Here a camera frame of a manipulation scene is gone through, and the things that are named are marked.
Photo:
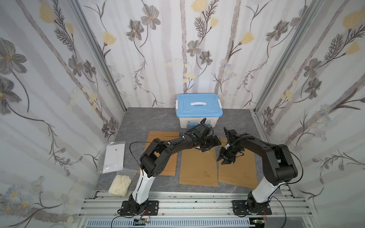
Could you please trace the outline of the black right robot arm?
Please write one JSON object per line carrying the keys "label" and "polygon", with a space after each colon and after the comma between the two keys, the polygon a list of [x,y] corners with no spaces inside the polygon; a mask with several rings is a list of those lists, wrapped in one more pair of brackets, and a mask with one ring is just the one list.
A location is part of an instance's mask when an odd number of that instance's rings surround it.
{"label": "black right robot arm", "polygon": [[218,162],[222,165],[236,162],[238,153],[249,150],[262,160],[264,178],[248,194],[245,207],[249,214],[258,214],[269,206],[269,199],[282,184],[298,176],[298,170],[288,147],[262,141],[247,133],[239,134],[224,127],[227,144],[221,147]]}

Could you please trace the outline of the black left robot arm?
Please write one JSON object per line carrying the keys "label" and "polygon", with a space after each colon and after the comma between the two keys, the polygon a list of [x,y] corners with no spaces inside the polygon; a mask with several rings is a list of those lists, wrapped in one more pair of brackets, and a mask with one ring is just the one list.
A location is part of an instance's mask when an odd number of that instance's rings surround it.
{"label": "black left robot arm", "polygon": [[170,141],[156,138],[150,142],[140,156],[140,176],[135,190],[128,199],[133,213],[136,215],[144,213],[152,184],[164,171],[172,155],[189,149],[206,152],[221,145],[218,136],[214,135],[212,127],[205,124],[205,121],[206,118],[197,126],[187,130],[180,138]]}

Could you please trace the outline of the kraft file bag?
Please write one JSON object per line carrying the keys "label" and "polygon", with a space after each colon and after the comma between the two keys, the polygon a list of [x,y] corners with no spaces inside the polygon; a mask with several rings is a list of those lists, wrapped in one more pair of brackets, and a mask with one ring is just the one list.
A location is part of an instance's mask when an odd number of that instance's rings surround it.
{"label": "kraft file bag", "polygon": [[[180,137],[179,132],[159,132],[159,131],[150,131],[148,135],[148,139],[145,150],[150,145],[154,139],[158,138],[161,141],[170,141]],[[174,154],[170,157],[164,171],[160,174],[160,176],[175,176],[176,175],[176,164],[177,164],[177,154]]]}
{"label": "kraft file bag", "polygon": [[218,162],[218,182],[255,189],[258,186],[254,153],[244,151],[235,163],[222,165]]}
{"label": "kraft file bag", "polygon": [[218,186],[215,148],[201,152],[197,149],[182,151],[179,183],[182,185]]}

